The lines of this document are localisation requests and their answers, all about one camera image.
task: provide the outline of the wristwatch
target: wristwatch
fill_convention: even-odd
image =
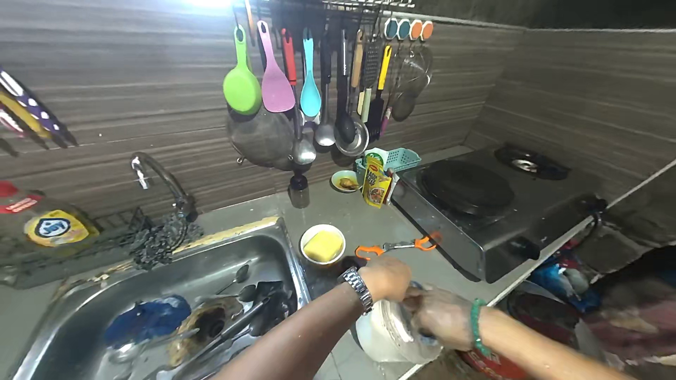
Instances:
[[[362,302],[364,307],[364,315],[367,315],[373,308],[373,299],[371,298],[371,292],[368,291],[366,284],[362,277],[357,273],[357,268],[350,267],[341,275],[341,282],[346,282],[349,286],[357,292],[359,300]]]

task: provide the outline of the bracelet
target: bracelet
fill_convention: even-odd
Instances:
[[[481,341],[481,336],[479,335],[479,313],[481,308],[486,306],[486,301],[477,298],[472,303],[472,311],[470,312],[470,323],[472,324],[472,335],[474,336],[474,346],[479,350],[482,355],[487,358],[491,357],[491,350],[488,347],[483,345]]]

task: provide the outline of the human arm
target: human arm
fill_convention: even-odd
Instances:
[[[387,256],[372,259],[359,274],[373,302],[400,301],[410,269]],[[357,293],[342,283],[305,305],[229,362],[215,380],[312,379],[338,340],[364,309]]]
[[[457,350],[472,348],[469,318],[472,304],[469,301],[441,289],[433,289],[427,294],[411,289],[406,303],[414,309],[414,324],[436,336],[445,346]],[[479,335],[485,346],[537,379],[632,379],[540,335],[495,308],[481,309]]]

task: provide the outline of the hand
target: hand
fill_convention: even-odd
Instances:
[[[359,269],[373,302],[390,300],[400,302],[411,281],[411,268],[389,256],[378,256]]]
[[[472,348],[472,303],[468,300],[443,289],[410,287],[404,305],[413,313],[412,323],[419,331],[434,335],[444,346],[455,350]]]

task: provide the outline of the kitchen faucet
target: kitchen faucet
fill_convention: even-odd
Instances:
[[[188,222],[194,222],[197,219],[197,210],[195,209],[195,200],[187,195],[179,185],[174,176],[169,173],[159,162],[147,153],[138,151],[131,156],[131,168],[136,172],[139,178],[139,184],[144,189],[149,189],[151,185],[150,177],[146,173],[146,166],[153,169],[167,185],[174,195],[174,208],[176,214],[185,218]]]

